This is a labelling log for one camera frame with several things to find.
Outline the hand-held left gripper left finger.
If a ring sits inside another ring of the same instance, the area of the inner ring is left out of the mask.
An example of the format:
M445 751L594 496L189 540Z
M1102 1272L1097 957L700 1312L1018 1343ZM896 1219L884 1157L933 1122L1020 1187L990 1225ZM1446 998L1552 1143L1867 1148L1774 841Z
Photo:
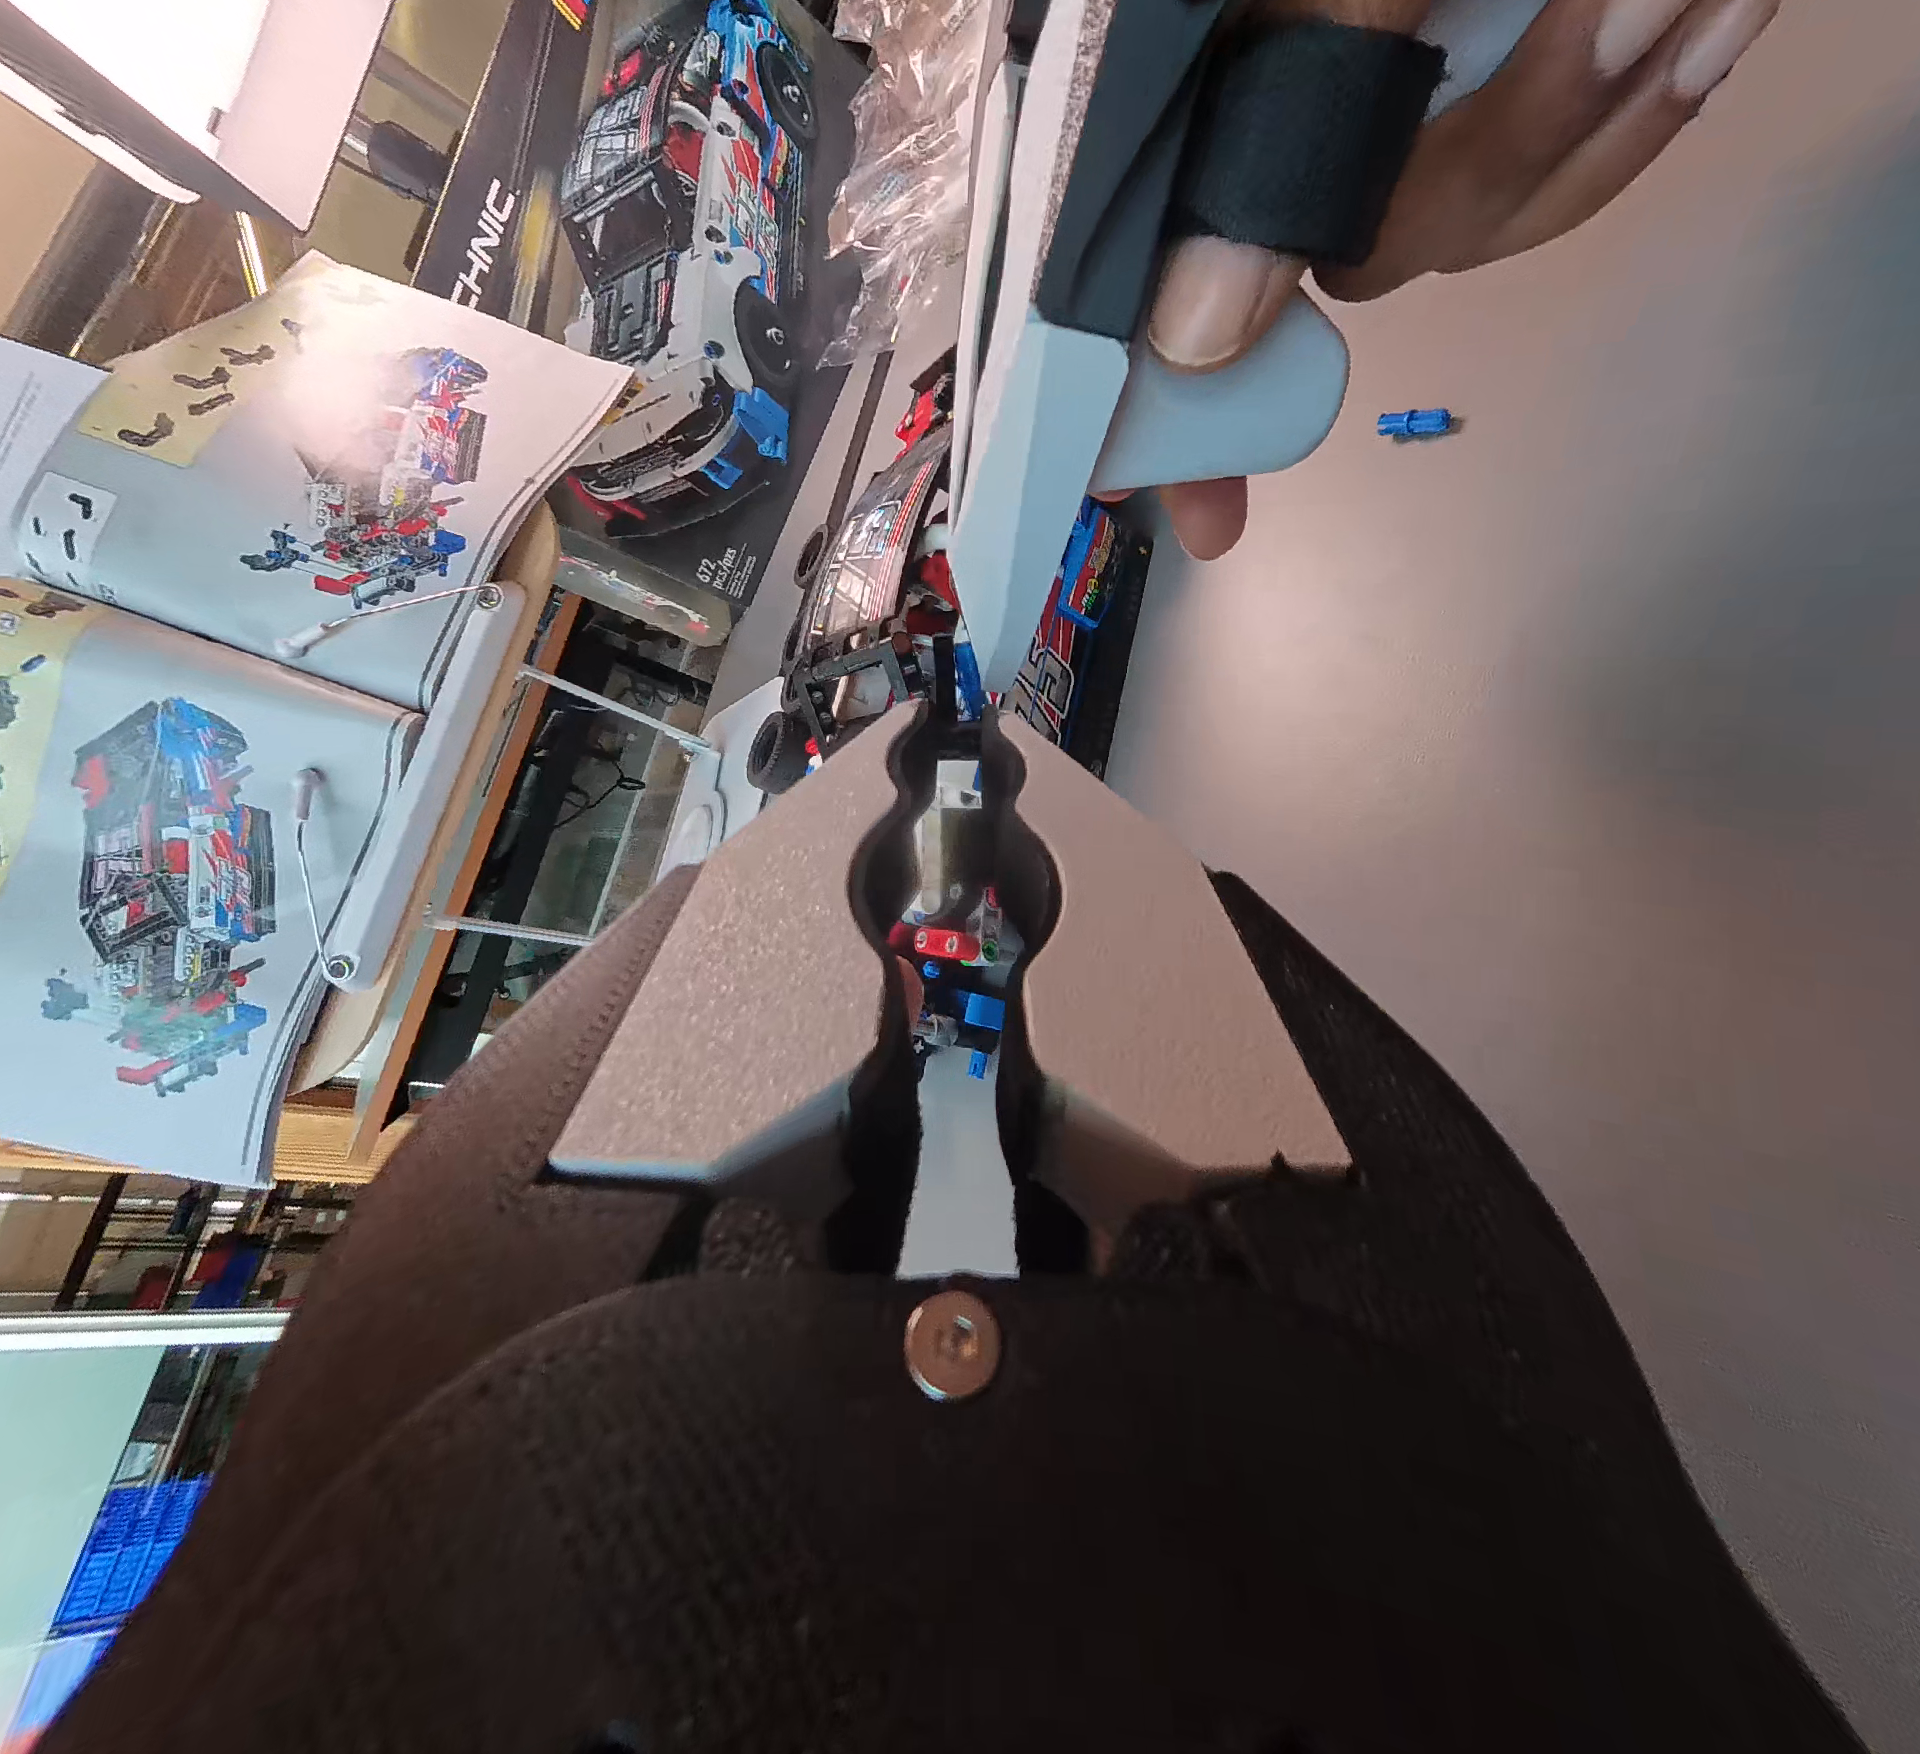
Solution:
M904 750L928 706L868 723L694 870L660 953L548 1153L554 1172L748 1183L840 1137L899 1052Z

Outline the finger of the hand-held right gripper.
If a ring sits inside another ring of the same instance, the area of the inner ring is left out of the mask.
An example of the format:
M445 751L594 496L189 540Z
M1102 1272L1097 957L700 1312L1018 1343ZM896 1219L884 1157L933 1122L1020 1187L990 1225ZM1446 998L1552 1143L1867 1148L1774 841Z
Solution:
M1017 683L1127 373L1124 341L996 310L951 540L989 691Z
M956 357L955 469L972 471L993 439L1020 354L1025 262L1017 240L1020 106L1026 66L1000 63L974 141L972 222Z

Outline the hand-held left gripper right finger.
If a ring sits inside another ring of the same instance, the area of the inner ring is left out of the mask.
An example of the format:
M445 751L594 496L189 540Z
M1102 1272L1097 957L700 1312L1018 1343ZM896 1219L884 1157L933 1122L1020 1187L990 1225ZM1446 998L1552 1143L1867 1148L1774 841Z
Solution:
M1352 1155L1209 868L1018 720L990 716L999 891L1025 959L1003 1082L1050 1191L1212 1191Z

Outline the toy race car model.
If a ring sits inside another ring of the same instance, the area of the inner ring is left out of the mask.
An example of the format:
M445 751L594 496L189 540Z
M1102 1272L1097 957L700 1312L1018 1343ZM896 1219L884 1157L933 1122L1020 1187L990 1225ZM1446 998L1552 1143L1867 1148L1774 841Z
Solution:
M813 615L802 612L800 592L787 625L781 710L811 723L821 766L899 704L926 704L915 636L971 636L949 551L955 390L955 350L945 350L910 385L894 458L829 521L831 589ZM1153 551L1111 505L1084 500L1017 683L989 691L989 710L1026 722L1096 775L1107 767ZM916 974L916 1048L960 1048L984 1078L1003 1043L1020 933L984 864L979 762L949 758L937 781L918 825L920 889L890 944Z

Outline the black thin frame piece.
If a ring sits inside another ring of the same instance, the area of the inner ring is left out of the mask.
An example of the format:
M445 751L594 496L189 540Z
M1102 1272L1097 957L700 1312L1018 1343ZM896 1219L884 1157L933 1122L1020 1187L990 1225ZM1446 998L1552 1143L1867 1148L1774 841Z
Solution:
M979 760L983 720L993 700L972 638L964 632L915 636L911 653L941 755Z

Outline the grey desk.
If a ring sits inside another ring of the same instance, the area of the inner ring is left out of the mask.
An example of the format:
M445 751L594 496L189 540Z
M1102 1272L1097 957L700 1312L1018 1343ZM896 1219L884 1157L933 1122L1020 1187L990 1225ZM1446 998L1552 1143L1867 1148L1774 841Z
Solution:
M1919 0L1786 0L1591 225L1340 310L1327 446L1231 556L1155 553L1109 763L1501 1126L1874 1749L1919 1673L1917 47Z

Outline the person's right hand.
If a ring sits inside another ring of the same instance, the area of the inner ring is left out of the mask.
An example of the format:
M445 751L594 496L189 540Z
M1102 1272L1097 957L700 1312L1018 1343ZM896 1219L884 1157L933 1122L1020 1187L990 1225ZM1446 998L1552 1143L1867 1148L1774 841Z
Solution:
M1419 33L1437 0L1262 0L1270 17ZM1180 241L1146 327L1186 374L1222 370L1305 275L1376 299L1542 247L1619 197L1698 113L1782 0L1554 0L1501 71L1425 125L1365 264L1331 268L1218 237Z

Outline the clear plastic bag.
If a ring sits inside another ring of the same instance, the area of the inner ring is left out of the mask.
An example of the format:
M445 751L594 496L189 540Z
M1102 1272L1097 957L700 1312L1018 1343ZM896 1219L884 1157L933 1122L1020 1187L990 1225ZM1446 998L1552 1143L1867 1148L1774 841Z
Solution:
M863 47L851 157L829 210L829 257L851 262L851 304L821 350L849 368L962 289L974 141L1007 60L1013 0L840 0L833 33Z

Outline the black product box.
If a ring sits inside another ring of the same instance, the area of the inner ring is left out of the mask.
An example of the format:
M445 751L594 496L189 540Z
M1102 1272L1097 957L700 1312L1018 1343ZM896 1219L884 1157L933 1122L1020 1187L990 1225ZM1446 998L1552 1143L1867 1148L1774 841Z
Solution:
M548 505L578 592L713 644L823 515L859 60L804 0L513 0L414 286L632 373Z

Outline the wooden book board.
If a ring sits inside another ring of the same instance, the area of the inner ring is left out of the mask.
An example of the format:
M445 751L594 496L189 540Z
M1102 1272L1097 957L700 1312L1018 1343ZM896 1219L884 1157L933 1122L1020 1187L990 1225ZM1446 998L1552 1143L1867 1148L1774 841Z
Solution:
M397 805L380 825L350 889L330 950L354 961L302 1042L277 1116L272 1164L297 1174L311 1151L328 1162L371 1162L403 1082L424 1009L452 948L440 917L472 882L468 857L484 785L508 733L559 568L559 529L537 503L492 573L496 601L466 596L468 615L402 775Z

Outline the instruction booklet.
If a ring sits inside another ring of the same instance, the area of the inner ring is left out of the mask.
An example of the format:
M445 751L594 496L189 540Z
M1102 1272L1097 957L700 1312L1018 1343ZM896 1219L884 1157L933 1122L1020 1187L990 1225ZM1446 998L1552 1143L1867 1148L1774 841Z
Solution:
M629 370L319 254L107 370L5 342L5 1137L262 1183L388 964Z

